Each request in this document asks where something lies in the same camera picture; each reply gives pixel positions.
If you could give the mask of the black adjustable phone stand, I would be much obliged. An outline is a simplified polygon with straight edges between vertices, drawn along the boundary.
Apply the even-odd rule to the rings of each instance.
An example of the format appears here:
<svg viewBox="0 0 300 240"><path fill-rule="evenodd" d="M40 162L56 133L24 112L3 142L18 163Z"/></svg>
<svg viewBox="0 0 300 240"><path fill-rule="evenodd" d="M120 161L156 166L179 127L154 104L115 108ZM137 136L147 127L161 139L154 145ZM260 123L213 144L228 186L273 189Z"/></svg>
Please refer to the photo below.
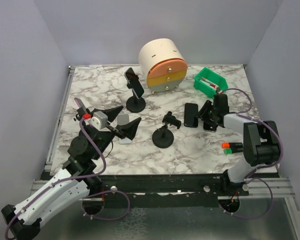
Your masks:
<svg viewBox="0 0 300 240"><path fill-rule="evenodd" d="M168 111L167 114L164 115L162 123L163 126L155 130L152 134L152 142L156 147L166 149L174 142L174 135L168 129L168 125L175 126L179 129L182 122L178 120L171 111Z"/></svg>

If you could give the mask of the silver phone with dark screen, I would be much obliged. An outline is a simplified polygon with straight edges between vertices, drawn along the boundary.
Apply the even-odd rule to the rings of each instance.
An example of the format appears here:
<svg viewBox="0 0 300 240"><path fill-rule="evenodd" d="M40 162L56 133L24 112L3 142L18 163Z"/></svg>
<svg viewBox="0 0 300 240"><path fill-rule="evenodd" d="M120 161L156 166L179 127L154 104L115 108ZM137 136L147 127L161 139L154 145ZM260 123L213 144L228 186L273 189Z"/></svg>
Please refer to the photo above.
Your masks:
<svg viewBox="0 0 300 240"><path fill-rule="evenodd" d="M128 89L132 89L132 92L137 99L142 98L145 91L140 83L139 76L134 72L134 70L131 67L129 67L125 71L124 77L127 80Z"/></svg>

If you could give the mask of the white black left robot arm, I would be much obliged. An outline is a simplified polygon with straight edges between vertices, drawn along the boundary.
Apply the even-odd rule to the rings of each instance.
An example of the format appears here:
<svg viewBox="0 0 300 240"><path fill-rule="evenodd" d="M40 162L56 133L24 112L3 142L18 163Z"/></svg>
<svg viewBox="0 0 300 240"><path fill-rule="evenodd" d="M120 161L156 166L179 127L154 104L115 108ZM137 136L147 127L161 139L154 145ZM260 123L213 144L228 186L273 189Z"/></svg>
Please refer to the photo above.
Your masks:
<svg viewBox="0 0 300 240"><path fill-rule="evenodd" d="M107 168L105 149L115 137L133 140L142 120L138 117L113 127L111 123L123 106L106 110L95 108L93 111L83 104L78 106L75 118L80 132L70 143L68 160L30 197L1 209L6 223L5 239L8 240L11 233L13 240L32 240L41 227L75 201L102 195L104 192L99 176Z"/></svg>

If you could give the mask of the black round-base phone stand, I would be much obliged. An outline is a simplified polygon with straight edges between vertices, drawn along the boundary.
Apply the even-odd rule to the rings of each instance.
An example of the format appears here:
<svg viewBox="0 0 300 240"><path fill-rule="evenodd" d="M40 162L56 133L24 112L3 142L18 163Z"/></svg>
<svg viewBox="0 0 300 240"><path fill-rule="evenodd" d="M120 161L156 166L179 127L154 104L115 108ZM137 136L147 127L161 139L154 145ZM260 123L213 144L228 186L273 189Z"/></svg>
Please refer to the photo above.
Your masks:
<svg viewBox="0 0 300 240"><path fill-rule="evenodd" d="M145 107L146 107L146 102L143 99L143 97L140 99L137 99L137 97L134 95L134 93L126 101L126 108L131 113L140 113L145 109Z"/></svg>

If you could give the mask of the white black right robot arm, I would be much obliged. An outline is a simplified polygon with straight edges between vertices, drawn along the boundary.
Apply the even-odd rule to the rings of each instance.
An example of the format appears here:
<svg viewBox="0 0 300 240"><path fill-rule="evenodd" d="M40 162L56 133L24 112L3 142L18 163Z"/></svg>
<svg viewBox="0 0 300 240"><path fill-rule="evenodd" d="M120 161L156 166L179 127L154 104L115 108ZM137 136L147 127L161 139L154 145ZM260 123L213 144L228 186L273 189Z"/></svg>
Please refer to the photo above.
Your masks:
<svg viewBox="0 0 300 240"><path fill-rule="evenodd" d="M283 157L283 144L274 121L261 121L230 112L228 96L216 94L198 111L203 128L215 132L217 127L233 130L243 136L243 157L220 178L220 191L230 196L259 169L277 165Z"/></svg>

